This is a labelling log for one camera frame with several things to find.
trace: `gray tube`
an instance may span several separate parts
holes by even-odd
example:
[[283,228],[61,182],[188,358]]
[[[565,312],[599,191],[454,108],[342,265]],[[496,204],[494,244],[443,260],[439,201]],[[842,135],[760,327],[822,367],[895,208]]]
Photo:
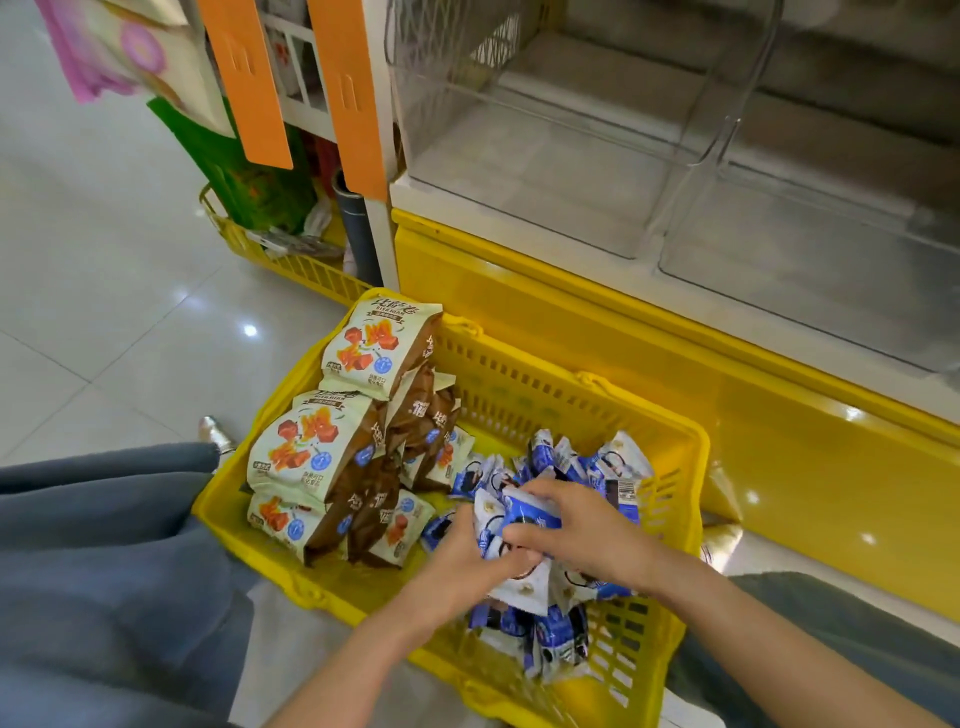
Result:
[[373,245],[373,233],[363,195],[347,189],[343,167],[338,167],[333,173],[332,181],[344,228],[347,229],[347,240],[357,263],[357,277],[372,286],[381,286],[383,278],[380,277],[380,263],[376,259],[376,247]]

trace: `green bag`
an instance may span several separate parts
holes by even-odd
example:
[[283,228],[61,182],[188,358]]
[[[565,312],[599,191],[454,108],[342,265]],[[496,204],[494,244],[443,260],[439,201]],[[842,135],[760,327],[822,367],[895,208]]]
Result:
[[[236,131],[227,99],[227,116]],[[248,230],[303,230],[307,213],[317,203],[310,168],[299,132],[287,125],[293,169],[254,164],[244,155],[240,139],[222,136],[177,111],[166,99],[147,103],[204,173],[227,216]]]

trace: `pile of snack packages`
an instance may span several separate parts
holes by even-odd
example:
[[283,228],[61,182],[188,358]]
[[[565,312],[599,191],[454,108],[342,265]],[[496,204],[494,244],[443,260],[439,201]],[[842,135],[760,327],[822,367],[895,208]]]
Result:
[[[486,559],[510,548],[501,537],[506,525],[562,526],[560,512],[550,501],[520,490],[527,481],[551,478],[593,488],[624,518],[639,523],[637,487],[654,474],[643,452],[622,431],[593,455],[581,456],[567,438],[555,445],[553,434],[542,429],[531,438],[527,453],[513,458],[511,465],[500,455],[472,452],[450,493],[473,500],[477,543]],[[436,548],[452,515],[450,511],[426,526],[424,548]],[[630,595],[625,587],[579,573],[546,555],[530,572],[493,589],[468,615],[469,627],[479,629],[485,643],[514,656],[527,677],[556,682],[588,674],[586,602]]]
[[[653,470],[625,432],[580,456],[564,437],[539,431],[508,467],[501,455],[472,451],[456,426],[456,377],[430,362],[443,309],[387,296],[362,301],[323,354],[317,389],[264,430],[251,449],[247,518],[309,565],[338,551],[373,567],[403,565],[420,539],[432,551],[453,511],[436,517],[420,495],[473,501],[484,558],[510,546],[504,525],[559,528],[552,503],[519,490],[535,477],[573,481],[602,493],[639,521],[638,484]],[[528,677],[553,681],[587,671],[585,602],[630,595],[547,556],[490,592],[469,614],[480,639],[511,654]]]

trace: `tiled floor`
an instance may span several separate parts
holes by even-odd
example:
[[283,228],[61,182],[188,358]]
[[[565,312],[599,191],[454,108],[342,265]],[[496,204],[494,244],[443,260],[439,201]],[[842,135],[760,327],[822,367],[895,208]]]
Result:
[[[29,0],[0,3],[0,89],[0,465],[192,439],[202,414],[245,433],[343,307],[227,251],[201,174],[141,99],[75,104]],[[756,537],[731,568],[810,571],[960,643],[956,624]],[[234,710],[247,728],[347,633],[271,585],[254,598]],[[410,666],[374,720],[485,722]],[[663,725],[718,723],[667,696]]]

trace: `yellow wire basket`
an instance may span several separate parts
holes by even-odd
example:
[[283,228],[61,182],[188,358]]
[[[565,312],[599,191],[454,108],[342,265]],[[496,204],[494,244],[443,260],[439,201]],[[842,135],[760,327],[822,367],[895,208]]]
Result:
[[[384,292],[373,289],[361,300]],[[348,319],[349,313],[336,330]],[[317,386],[324,348],[335,333],[307,352],[280,382],[246,440],[197,499],[194,513],[230,551],[276,582],[294,602],[355,625],[396,594],[422,564],[426,556],[420,547],[402,570],[354,566],[335,554],[307,568],[281,544],[248,526],[250,495],[241,490],[252,444],[290,408],[295,395]],[[602,377],[573,374],[496,341],[473,322],[449,314],[444,315],[433,361],[457,376],[463,399],[458,424],[477,438],[477,451],[520,454],[531,434],[549,427],[568,436],[580,452],[591,452],[618,429],[627,430],[657,473],[639,489],[643,527],[670,546],[699,553],[698,503],[709,442],[698,425]],[[426,497],[438,509],[452,505],[443,496]],[[516,661],[480,642],[462,622],[439,630],[410,660],[453,685],[472,710],[518,728],[656,726],[667,666],[684,634],[683,624],[644,596],[593,603],[588,621],[593,676],[556,685],[525,679]]]
[[[362,280],[349,276],[336,266],[328,265],[312,257],[304,255],[272,257],[267,255],[259,243],[248,238],[245,228],[217,213],[210,201],[211,192],[209,184],[201,190],[200,204],[204,206],[206,216],[210,218],[213,227],[227,242],[227,247],[240,257],[244,257],[300,285],[305,285],[310,290],[343,305],[353,304],[365,291],[370,289],[370,286]],[[344,223],[339,210],[334,211],[333,221],[324,232],[324,240],[339,245],[341,248],[347,245],[347,233],[344,230]]]

